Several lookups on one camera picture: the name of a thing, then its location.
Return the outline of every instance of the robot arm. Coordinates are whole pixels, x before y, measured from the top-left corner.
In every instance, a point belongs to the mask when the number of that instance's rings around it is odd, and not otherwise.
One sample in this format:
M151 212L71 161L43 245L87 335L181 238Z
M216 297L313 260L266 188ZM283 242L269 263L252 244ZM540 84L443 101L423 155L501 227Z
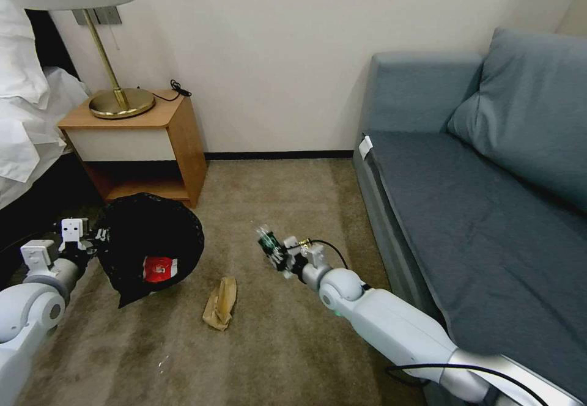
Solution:
M387 290L370 288L354 271L332 269L325 261L323 246L307 240L298 243L294 237L282 245L266 227L257 233L259 244L277 270L286 277L297 275L327 308L345 317L381 354L398 366L426 366L406 369L408 374L439 383L472 403L483 401L493 386L501 392L500 406L583 405L505 356L480 356L459 349L433 318Z
M24 283L0 292L0 406L10 406L31 373L32 359L50 329L57 326L70 294L92 256L84 239L87 220L62 220L63 244L52 261L51 240L21 247L29 272Z
M0 292L0 306L0 404L12 405L47 331L61 320L65 300L49 285L19 284Z

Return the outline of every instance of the nightstand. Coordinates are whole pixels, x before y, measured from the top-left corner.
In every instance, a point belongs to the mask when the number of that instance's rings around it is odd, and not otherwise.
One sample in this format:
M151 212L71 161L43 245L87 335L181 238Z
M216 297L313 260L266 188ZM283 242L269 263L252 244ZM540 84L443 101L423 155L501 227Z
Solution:
M161 90L166 98L175 91ZM189 97L157 98L140 116L99 119L90 99L59 122L105 201L149 192L194 207L206 176L206 161Z

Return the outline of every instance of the white pillow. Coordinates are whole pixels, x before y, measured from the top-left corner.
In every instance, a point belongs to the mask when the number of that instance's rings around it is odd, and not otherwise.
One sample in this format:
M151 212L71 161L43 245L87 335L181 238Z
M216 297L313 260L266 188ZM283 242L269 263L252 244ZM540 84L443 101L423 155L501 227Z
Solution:
M0 98L22 97L45 109L48 90L29 18L13 0L0 0Z

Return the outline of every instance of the sofa armrest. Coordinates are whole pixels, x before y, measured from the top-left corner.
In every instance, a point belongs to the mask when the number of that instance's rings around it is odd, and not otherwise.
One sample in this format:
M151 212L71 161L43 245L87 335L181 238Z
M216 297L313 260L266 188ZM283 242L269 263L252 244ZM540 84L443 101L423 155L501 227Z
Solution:
M477 53L377 53L371 61L359 136L368 130L441 132L479 89Z

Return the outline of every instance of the black cable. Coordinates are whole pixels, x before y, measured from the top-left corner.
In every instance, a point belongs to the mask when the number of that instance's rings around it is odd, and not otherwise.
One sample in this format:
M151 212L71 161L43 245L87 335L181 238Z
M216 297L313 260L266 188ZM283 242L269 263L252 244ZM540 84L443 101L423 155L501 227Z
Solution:
M548 406L546 401L542 400L533 390L529 387L524 385L521 382L518 382L513 377L509 375L502 374L499 371L494 371L493 369L484 368L482 366L475 366L475 365L465 365L465 364L452 364L452 363L419 363L419 364L409 364L409 365L398 365L398 366L388 366L385 368L385 372L389 374L392 371L404 371L406 369L422 369L422 368L451 368L451 369L470 369L472 371L479 371L479 372L486 372L487 374L496 375L497 377L501 377L504 380L509 381L510 383L515 384L519 388L526 391L528 394L534 397L534 399L539 402L542 406Z
M155 94L155 93L152 93L152 94L155 97L158 97L162 100L165 100L166 102L173 102L175 99L177 99L179 97L179 95L183 95L184 97L191 97L191 92L187 91L186 89L183 89L182 85L178 81L176 81L175 79L170 80L169 83L171 85L171 89L173 91L177 92L177 95L174 98L168 99L166 97L162 97L162 96Z
M403 378L396 376L393 373L393 370L393 366L388 366L387 368L385 368L385 374L393 378L393 380L395 380L396 382L401 383L402 385L409 386L411 388L423 388L428 383L430 383L430 380L425 380L423 382L411 382L409 380L404 380Z
M311 244L311 243L318 243L318 244L324 244L329 246L330 248L334 249L334 251L338 254L338 256L341 258L342 264L344 265L344 268L349 269L349 266L347 265L347 262L344 260L344 256L342 256L342 253L340 252L340 250L338 250L336 247L334 247L331 243L329 243L328 241L323 241L323 240L306 240L306 241L302 241L300 243L298 243L298 245L295 245L293 247L286 247L287 250L291 250L294 248L298 248L300 246L303 246L304 244Z
M31 238L31 239L32 239L32 238L33 238L33 237L35 237L36 235L40 235L40 234L42 234L42 233L44 233L44 232L45 232L45 231L37 231L37 232L29 233L28 235L26 235L26 236L23 236L22 238L20 238L20 239L17 239L16 241L13 241L13 242L11 242L11 243L10 243L10 244L8 244L6 247L3 247L3 249L2 249L2 250L0 250L0 254L2 254L2 253L4 253L5 251L9 250L10 248L14 247L16 244L23 242L25 239L27 239L27 238Z

